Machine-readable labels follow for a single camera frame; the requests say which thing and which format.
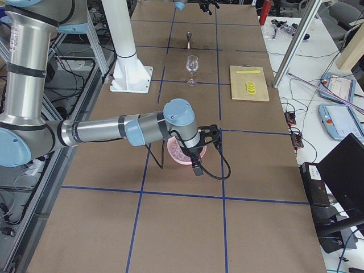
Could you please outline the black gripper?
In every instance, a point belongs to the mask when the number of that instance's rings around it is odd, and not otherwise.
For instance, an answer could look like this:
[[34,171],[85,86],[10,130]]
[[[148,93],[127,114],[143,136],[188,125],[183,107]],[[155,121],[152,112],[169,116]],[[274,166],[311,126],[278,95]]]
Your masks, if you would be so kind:
[[201,153],[203,152],[205,146],[195,146],[195,147],[187,147],[186,145],[182,145],[181,150],[184,155],[194,158],[195,160],[201,159]]
[[213,5],[216,9],[220,8],[218,1],[216,1],[216,0],[199,0],[198,4],[199,4],[200,9],[204,13],[208,13],[209,15],[213,14],[210,9],[210,5]]

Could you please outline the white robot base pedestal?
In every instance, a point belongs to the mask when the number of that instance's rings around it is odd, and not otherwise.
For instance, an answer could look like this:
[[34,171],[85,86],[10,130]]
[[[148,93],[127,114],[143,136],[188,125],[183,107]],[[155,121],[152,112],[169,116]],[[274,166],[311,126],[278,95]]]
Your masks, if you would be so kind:
[[153,67],[138,59],[127,2],[104,0],[102,5],[117,56],[110,90],[148,93]]

